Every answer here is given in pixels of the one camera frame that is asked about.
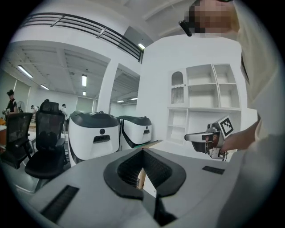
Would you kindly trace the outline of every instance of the white column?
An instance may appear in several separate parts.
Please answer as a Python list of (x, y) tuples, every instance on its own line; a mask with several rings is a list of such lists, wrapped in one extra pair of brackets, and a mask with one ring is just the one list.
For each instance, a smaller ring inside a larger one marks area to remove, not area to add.
[(103, 111), (104, 113), (109, 112), (111, 94), (118, 65), (119, 63), (117, 61), (111, 60), (106, 68), (106, 72), (104, 74), (104, 78), (100, 89), (97, 112), (99, 111)]

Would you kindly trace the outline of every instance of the metal railing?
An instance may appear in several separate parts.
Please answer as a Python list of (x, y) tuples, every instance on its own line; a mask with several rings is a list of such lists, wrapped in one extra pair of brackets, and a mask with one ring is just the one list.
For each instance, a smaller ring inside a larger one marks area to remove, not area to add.
[(103, 39), (117, 46), (124, 52), (136, 58), (140, 63), (143, 59), (143, 50), (135, 45), (132, 41), (125, 38), (113, 29), (84, 17), (57, 12), (35, 13), (29, 15), (23, 21), (20, 28), (31, 25), (49, 25), (50, 27), (57, 26), (76, 29), (92, 34), (98, 39)]

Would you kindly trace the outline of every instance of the black slot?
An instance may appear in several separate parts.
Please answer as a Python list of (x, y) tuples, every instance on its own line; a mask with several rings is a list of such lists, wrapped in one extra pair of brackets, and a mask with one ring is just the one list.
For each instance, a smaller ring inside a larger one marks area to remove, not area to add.
[(214, 168), (214, 167), (210, 167), (210, 166), (205, 166), (203, 168), (203, 170), (208, 171), (208, 172), (212, 172), (212, 173), (216, 173), (216, 174), (220, 174), (220, 175), (222, 175), (224, 173), (224, 169)]
[(67, 185), (57, 196), (46, 206), (41, 214), (52, 222), (56, 223), (67, 206), (75, 197), (79, 188)]
[(110, 140), (109, 135), (100, 135), (94, 137), (93, 143), (103, 143), (103, 142), (108, 142)]

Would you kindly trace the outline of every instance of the fluorescent light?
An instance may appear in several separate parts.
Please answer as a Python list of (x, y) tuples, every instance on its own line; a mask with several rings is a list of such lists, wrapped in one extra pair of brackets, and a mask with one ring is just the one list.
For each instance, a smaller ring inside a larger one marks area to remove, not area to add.
[(142, 49), (142, 50), (144, 50), (146, 47), (145, 46), (143, 46), (142, 44), (138, 44), (138, 46)]
[(87, 83), (87, 76), (83, 74), (81, 78), (82, 78), (82, 85), (83, 85), (83, 86), (86, 86), (86, 83)]
[(48, 87), (45, 87), (44, 85), (41, 85), (41, 87), (43, 87), (43, 88), (46, 89), (46, 90), (49, 90), (49, 88), (48, 88)]
[(28, 77), (33, 78), (21, 65), (18, 65), (18, 68), (23, 71)]

